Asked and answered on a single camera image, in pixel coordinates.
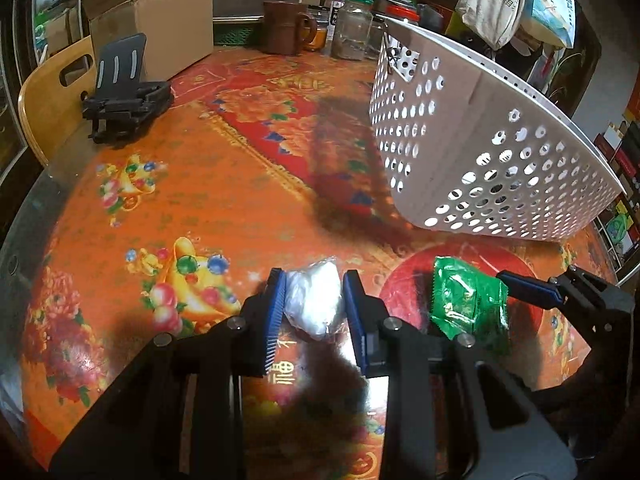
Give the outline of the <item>green snack packet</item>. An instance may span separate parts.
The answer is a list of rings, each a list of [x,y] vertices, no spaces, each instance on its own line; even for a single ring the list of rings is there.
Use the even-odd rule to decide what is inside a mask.
[[[454,257],[434,259],[431,321],[450,340],[473,336],[498,356],[509,352],[509,289]]]

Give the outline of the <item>black phone stand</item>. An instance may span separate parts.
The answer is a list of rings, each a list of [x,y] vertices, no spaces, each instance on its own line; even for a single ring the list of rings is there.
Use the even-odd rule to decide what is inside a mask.
[[[118,142],[148,128],[171,106],[168,81],[143,81],[143,32],[115,40],[100,50],[96,88],[82,101],[82,118],[91,122],[95,144]]]

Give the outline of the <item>small orange jam jar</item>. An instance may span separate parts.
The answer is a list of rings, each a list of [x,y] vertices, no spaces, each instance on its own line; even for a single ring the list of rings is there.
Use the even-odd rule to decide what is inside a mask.
[[[326,37],[328,36],[328,21],[320,20],[317,22],[316,33],[309,44],[305,44],[305,49],[310,52],[321,51],[326,45]]]

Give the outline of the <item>red lid pickle jar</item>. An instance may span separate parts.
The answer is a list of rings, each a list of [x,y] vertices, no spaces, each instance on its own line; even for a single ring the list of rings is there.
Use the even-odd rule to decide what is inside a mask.
[[[398,4],[389,4],[384,10],[384,14],[399,21],[405,21],[411,24],[418,24],[420,16],[416,9],[407,8],[406,6],[398,6]]]

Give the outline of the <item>beige canvas tote bag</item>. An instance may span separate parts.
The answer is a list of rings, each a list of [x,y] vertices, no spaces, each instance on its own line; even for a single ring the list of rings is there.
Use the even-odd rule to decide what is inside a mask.
[[[524,4],[525,0],[458,0],[456,12],[467,28],[498,51],[518,30]]]

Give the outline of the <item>white perforated plastic basket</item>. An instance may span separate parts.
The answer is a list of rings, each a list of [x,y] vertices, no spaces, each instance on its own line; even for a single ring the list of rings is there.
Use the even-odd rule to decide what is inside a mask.
[[[489,58],[386,18],[369,103],[390,196],[419,228],[556,242],[622,192],[602,153]]]

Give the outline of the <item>left wooden chair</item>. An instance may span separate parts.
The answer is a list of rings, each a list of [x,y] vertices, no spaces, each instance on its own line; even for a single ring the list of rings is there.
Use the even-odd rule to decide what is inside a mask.
[[[87,36],[55,53],[25,80],[18,117],[28,146],[45,167],[82,122],[82,97],[96,88],[96,58]]]

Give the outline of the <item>red floral tablecloth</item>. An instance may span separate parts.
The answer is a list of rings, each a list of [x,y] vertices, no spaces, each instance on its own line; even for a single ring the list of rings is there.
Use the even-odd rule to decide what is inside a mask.
[[[369,128],[370,61],[224,49],[172,81],[174,105],[122,148],[58,153],[70,197],[26,314],[21,368],[32,454],[47,465],[159,330],[205,332],[275,266],[333,258],[416,327],[431,270],[614,273],[594,229],[562,244],[425,231],[387,193]]]

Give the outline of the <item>blue illustrated paper bag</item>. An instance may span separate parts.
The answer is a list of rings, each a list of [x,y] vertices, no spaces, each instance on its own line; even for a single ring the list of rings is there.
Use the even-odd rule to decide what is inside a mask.
[[[526,34],[544,44],[573,49],[575,0],[525,0],[520,25]]]

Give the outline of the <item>tall green lid glass jar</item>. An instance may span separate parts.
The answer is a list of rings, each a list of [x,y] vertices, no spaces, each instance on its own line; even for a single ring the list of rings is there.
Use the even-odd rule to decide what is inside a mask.
[[[337,11],[331,55],[341,60],[362,61],[371,21],[371,0],[344,0]]]

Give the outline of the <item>brown ceramic mug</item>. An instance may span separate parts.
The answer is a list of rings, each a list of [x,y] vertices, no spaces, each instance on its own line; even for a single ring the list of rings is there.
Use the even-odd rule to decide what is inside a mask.
[[[265,1],[260,50],[268,54],[294,56],[317,35],[317,21],[306,4]]]

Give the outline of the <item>clear white plastic bag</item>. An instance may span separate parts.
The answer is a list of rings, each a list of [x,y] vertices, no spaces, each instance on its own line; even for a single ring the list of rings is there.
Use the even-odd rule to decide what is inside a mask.
[[[329,340],[345,317],[340,272],[333,257],[285,273],[284,315],[314,340]]]

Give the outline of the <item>brown cardboard box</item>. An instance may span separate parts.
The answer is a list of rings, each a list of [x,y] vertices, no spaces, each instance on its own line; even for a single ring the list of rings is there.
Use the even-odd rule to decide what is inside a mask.
[[[142,78],[168,80],[210,55],[213,0],[80,0],[93,50],[142,32]]]

